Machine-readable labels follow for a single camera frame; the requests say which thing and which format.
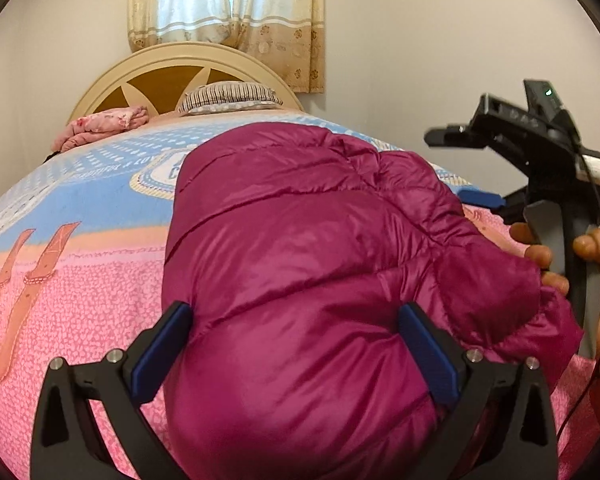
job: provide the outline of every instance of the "blue gripper pad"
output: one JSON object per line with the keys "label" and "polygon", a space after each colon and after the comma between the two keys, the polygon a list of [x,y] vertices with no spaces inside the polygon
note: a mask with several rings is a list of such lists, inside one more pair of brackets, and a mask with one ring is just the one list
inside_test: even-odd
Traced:
{"label": "blue gripper pad", "polygon": [[154,400],[193,326],[193,310],[186,303],[173,303],[158,323],[144,330],[127,351],[123,375],[131,401]]}
{"label": "blue gripper pad", "polygon": [[417,303],[400,308],[398,330],[434,402],[453,408],[460,399],[466,378],[462,347],[447,332],[433,325]]}
{"label": "blue gripper pad", "polygon": [[485,209],[497,209],[507,204],[500,195],[487,193],[472,186],[462,186],[456,191],[456,196],[463,204],[483,207]]}

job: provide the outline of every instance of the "cream curtain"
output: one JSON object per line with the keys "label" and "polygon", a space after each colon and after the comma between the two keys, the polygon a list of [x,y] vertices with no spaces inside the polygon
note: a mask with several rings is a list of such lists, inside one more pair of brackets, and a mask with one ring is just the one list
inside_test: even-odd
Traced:
{"label": "cream curtain", "polygon": [[128,0],[132,50],[171,41],[222,43],[231,34],[229,0]]}
{"label": "cream curtain", "polygon": [[227,44],[295,92],[324,92],[324,0],[234,0]]}

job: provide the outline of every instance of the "blue plastic part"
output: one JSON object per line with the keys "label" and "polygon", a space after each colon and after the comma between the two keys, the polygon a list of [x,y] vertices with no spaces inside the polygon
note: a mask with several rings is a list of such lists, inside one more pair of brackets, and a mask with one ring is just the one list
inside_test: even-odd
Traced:
{"label": "blue plastic part", "polygon": [[192,325],[193,311],[188,304],[181,303],[131,372],[130,397],[134,403],[145,404],[154,400],[187,342]]}
{"label": "blue plastic part", "polygon": [[474,205],[486,209],[496,209],[507,204],[500,195],[480,191],[479,189],[475,189],[475,187],[461,187],[456,191],[456,196],[463,204]]}
{"label": "blue plastic part", "polygon": [[408,304],[398,313],[398,330],[420,368],[433,400],[453,408],[460,399],[458,372]]}

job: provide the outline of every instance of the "headboard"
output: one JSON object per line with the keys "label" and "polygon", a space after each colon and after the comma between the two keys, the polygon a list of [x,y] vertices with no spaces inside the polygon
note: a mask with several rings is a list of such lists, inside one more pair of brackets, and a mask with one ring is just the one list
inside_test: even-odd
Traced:
{"label": "headboard", "polygon": [[213,43],[165,43],[140,50],[105,72],[75,105],[69,121],[109,108],[145,105],[171,112],[187,92],[217,81],[255,81],[275,90],[283,107],[302,110],[273,70],[248,54]]}

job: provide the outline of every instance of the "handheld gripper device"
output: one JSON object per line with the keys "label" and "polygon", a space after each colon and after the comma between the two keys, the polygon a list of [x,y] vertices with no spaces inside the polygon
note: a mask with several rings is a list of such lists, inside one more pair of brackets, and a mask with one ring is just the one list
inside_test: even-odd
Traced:
{"label": "handheld gripper device", "polygon": [[567,277],[568,299],[585,335],[579,354],[596,355],[600,268],[573,251],[575,238],[600,225],[600,152],[584,148],[548,81],[525,80],[528,110],[484,94],[467,125],[429,130],[432,148],[491,148],[528,177],[527,186],[492,209],[506,224],[526,221],[554,253],[550,270]]}

